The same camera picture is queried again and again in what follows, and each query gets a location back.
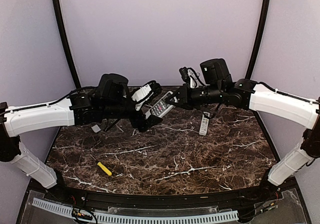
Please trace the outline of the yellow handled screwdriver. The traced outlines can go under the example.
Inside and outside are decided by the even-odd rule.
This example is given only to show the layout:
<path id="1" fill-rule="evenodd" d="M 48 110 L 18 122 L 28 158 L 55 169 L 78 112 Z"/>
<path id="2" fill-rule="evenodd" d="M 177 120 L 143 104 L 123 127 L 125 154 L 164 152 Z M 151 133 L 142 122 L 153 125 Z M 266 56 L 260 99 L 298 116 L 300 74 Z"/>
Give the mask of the yellow handled screwdriver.
<path id="1" fill-rule="evenodd" d="M 100 167 L 101 170 L 103 170 L 108 176 L 112 176 L 112 172 L 103 163 L 97 160 L 93 155 L 90 156 L 94 159 L 97 166 Z"/>

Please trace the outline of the white battery cover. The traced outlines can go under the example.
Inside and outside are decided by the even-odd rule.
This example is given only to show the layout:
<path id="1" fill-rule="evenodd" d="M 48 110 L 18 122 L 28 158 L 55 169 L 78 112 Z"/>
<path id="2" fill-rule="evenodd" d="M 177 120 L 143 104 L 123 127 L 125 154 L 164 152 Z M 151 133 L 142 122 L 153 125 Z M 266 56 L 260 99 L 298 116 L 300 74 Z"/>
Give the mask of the white battery cover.
<path id="1" fill-rule="evenodd" d="M 95 133 L 98 133 L 98 132 L 101 131 L 101 128 L 99 127 L 99 125 L 94 125 L 94 126 L 92 126 L 91 128 L 92 128 L 92 130 L 93 130 Z"/>

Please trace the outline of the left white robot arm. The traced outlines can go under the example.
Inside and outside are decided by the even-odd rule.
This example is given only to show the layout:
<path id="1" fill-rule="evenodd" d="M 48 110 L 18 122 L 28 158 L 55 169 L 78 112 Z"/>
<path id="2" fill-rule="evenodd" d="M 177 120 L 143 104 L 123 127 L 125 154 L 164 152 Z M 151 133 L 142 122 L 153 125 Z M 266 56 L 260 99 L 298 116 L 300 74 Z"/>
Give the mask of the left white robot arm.
<path id="1" fill-rule="evenodd" d="M 128 119 L 133 128 L 145 132 L 162 119 L 143 113 L 142 107 L 162 92 L 152 80 L 140 88 L 129 90 L 128 79 L 119 74 L 102 75 L 98 86 L 75 89 L 51 102 L 21 107 L 0 104 L 0 160 L 15 165 L 38 181 L 60 202 L 67 202 L 70 190 L 58 171 L 48 167 L 32 154 L 20 134 L 62 126 L 100 123 L 106 119 Z"/>

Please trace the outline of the large white remote control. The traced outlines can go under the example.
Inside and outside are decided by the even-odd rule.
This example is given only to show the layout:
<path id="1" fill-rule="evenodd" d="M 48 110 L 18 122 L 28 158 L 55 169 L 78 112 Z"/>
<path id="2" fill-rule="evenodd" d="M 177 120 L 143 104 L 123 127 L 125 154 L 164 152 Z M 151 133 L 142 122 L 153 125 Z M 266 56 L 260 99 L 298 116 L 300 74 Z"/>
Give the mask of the large white remote control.
<path id="1" fill-rule="evenodd" d="M 148 111 L 149 114 L 157 116 L 159 118 L 164 117 L 170 112 L 174 106 L 166 103 L 166 99 L 173 94 L 172 91 L 168 91 L 160 100 L 157 101 Z"/>

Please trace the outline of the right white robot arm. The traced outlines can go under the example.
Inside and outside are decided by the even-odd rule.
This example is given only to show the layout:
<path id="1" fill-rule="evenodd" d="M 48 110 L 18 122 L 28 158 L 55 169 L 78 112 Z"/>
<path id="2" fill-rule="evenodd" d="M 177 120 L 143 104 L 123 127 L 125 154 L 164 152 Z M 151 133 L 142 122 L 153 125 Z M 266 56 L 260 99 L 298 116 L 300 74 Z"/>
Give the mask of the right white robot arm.
<path id="1" fill-rule="evenodd" d="M 267 182 L 256 188 L 255 197 L 266 201 L 281 185 L 309 161 L 320 156 L 320 102 L 271 88 L 250 79 L 232 80 L 226 61 L 210 59 L 200 64 L 205 83 L 194 87 L 188 68 L 180 68 L 183 86 L 165 101 L 185 110 L 200 110 L 209 104 L 224 104 L 243 110 L 270 113 L 306 128 L 303 140 L 267 172 Z"/>

